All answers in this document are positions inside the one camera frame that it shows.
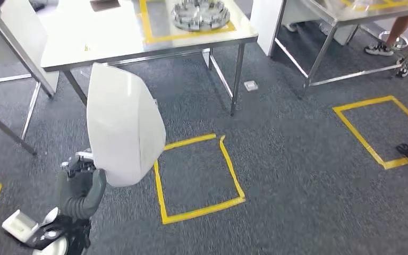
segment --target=white table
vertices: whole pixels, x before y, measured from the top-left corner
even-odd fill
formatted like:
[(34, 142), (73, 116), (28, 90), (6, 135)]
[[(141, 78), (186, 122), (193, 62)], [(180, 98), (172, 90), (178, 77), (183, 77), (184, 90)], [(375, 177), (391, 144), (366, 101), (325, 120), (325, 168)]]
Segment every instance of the white table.
[(20, 144), (26, 151), (35, 155), (35, 150), (25, 141), (33, 110), (35, 108), (40, 88), (48, 97), (52, 97), (57, 86), (58, 73), (46, 73), (39, 65), (44, 42), (40, 41), (39, 30), (28, 30), (36, 26), (34, 20), (30, 20), (33, 14), (42, 28), (41, 23), (30, 7), (27, 0), (8, 0), (0, 8), (0, 63), (21, 62), (29, 72), (28, 74), (0, 78), (0, 83), (21, 79), (34, 78), (37, 82), (29, 104), (27, 117), (22, 128), (21, 135), (16, 135), (8, 126), (0, 121), (0, 129), (10, 136), (16, 143)]
[[(229, 23), (219, 30), (193, 33), (172, 24), (169, 14), (176, 0), (120, 0), (115, 6), (90, 4), (89, 0), (60, 1), (41, 65), (46, 71), (63, 71), (86, 105), (87, 96), (72, 75), (73, 68), (90, 66), (94, 62), (121, 66), (203, 54), (208, 68), (217, 71), (231, 98), (233, 115), (244, 47), (257, 40), (257, 32), (233, 0), (223, 2), (231, 13)], [(213, 56), (213, 48), (222, 46), (239, 47), (232, 89)]]

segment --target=stainless steel table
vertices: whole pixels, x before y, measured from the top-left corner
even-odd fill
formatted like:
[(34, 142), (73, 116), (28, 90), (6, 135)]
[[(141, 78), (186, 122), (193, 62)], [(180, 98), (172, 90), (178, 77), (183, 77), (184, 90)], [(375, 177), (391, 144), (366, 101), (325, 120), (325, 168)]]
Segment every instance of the stainless steel table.
[(51, 98), (54, 94), (52, 88), (48, 85), (48, 82), (43, 78), (43, 75), (39, 74), (37, 70), (34, 68), (35, 63), (29, 58), (27, 52), (21, 47), (20, 43), (14, 37), (12, 31), (6, 26), (4, 21), (2, 20), (1, 16), (1, 9), (0, 9), (0, 40), (4, 42), (4, 45), (8, 47), (11, 52), (10, 54), (14, 54), (15, 57), (21, 62), (21, 64), (26, 68), (29, 74), (22, 74), (16, 75), (11, 77), (4, 77), (0, 78), (0, 83), (8, 82), (8, 81), (16, 81), (28, 78), (34, 78), (36, 80), (35, 89), (33, 90), (32, 97), (29, 103), (29, 110), (27, 116), (25, 118), (25, 122), (21, 131), (21, 135), (18, 136), (15, 134), (7, 125), (4, 124), (0, 120), (0, 129), (11, 137), (16, 143), (20, 144), (22, 148), (24, 148), (27, 152), (31, 153), (32, 155), (36, 155), (37, 152), (34, 148), (28, 145), (25, 142), (26, 134), (29, 128), (30, 121), (32, 119), (32, 114), (37, 103), (38, 94), (40, 89), (42, 89), (46, 95)]
[[(319, 17), (325, 20), (330, 26), (331, 30), (321, 47), (321, 50), (311, 68), (307, 73), (296, 61), (293, 55), (287, 50), (287, 48), (279, 40), (280, 24), (282, 17), (284, 16), (285, 4), (287, 0), (283, 0), (283, 5), (279, 15), (279, 21), (276, 31), (275, 42), (280, 49), (290, 58), (293, 64), (300, 70), (305, 76), (304, 91), (309, 86), (317, 86), (329, 82), (339, 81), (352, 77), (357, 77), (365, 74), (376, 73), (387, 70), (397, 70), (401, 67), (401, 64), (395, 64), (392, 66), (382, 67), (379, 69), (365, 70), (357, 73), (350, 73), (340, 77), (335, 77), (323, 81), (314, 81), (315, 74), (318, 67), (326, 53), (326, 50), (331, 43), (335, 31), (337, 28), (352, 24), (363, 24), (376, 20), (382, 20), (393, 17), (407, 16), (408, 15), (408, 0), (300, 0), (310, 10), (315, 12)], [(408, 53), (404, 56), (405, 60), (408, 60)]]
[[(186, 32), (171, 23), (174, 0), (119, 0), (91, 4), (88, 0), (60, 1), (57, 22), (43, 53), (41, 66), (48, 72), (63, 71), (87, 104), (87, 97), (71, 73), (94, 62), (121, 66), (159, 58), (204, 54), (207, 66), (218, 73), (232, 99), (235, 112), (244, 46), (257, 40), (257, 32), (233, 2), (223, 0), (230, 22), (209, 32)], [(238, 45), (237, 65), (231, 90), (213, 56), (213, 48)]]

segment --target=circular metal fixture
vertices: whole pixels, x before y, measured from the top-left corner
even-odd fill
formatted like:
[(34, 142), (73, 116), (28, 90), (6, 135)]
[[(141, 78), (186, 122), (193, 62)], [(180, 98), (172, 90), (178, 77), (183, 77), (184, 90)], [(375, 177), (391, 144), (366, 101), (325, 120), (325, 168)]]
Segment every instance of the circular metal fixture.
[(220, 0), (182, 0), (171, 11), (173, 23), (187, 31), (206, 31), (223, 27), (230, 18)]
[[(384, 31), (379, 34), (379, 39), (381, 39), (382, 41), (387, 41), (389, 35), (390, 35), (389, 31)], [(394, 50), (403, 50), (407, 47), (408, 39), (404, 35), (401, 35), (400, 37), (396, 38), (396, 42), (392, 46)]]

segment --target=gray carpet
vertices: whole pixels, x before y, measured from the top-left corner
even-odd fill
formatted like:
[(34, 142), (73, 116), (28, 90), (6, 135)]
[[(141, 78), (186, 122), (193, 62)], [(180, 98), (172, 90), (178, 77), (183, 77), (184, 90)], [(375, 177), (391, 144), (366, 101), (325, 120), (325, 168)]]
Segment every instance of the gray carpet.
[[(324, 39), (312, 27), (282, 37), (307, 68)], [(358, 33), (348, 47), (332, 44), (321, 76), (394, 62), (365, 56), (368, 43)], [(233, 77), (236, 47), (215, 49), (215, 57), (228, 79)], [(230, 117), (228, 96), (200, 56), (126, 69), (141, 76), (157, 98), (167, 142), (226, 135), (246, 202), (162, 225), (151, 171), (133, 187), (106, 190), (88, 254), (408, 254), (408, 165), (384, 170), (332, 110), (387, 95), (408, 107), (408, 77), (364, 76), (311, 88), (298, 99), (303, 79), (292, 63), (280, 52), (269, 59), (250, 44), (242, 81), (255, 80), (259, 90), (241, 87), (237, 113)], [(86, 88), (87, 78), (80, 70), (74, 74)], [(0, 117), (16, 132), (32, 89), (27, 81), (0, 86)], [(384, 158), (399, 157), (390, 146), (408, 142), (408, 118), (396, 107), (359, 108), (346, 116)], [(53, 206), (60, 163), (88, 146), (85, 107), (65, 77), (54, 99), (40, 95), (27, 141), (39, 156), (31, 157), (0, 132), (0, 224), (19, 208), (41, 220)], [(236, 195), (214, 140), (165, 152), (160, 175), (169, 214)], [(0, 230), (0, 254), (30, 252)]]

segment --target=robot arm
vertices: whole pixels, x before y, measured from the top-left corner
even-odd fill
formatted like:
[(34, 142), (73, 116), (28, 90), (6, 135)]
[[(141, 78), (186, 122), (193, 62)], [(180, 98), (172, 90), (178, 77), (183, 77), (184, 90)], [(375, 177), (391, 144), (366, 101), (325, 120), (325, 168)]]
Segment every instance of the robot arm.
[(67, 169), (57, 174), (55, 189), (61, 213), (73, 219), (89, 219), (104, 195), (107, 185), (104, 170), (94, 169), (92, 159), (80, 152), (62, 166)]

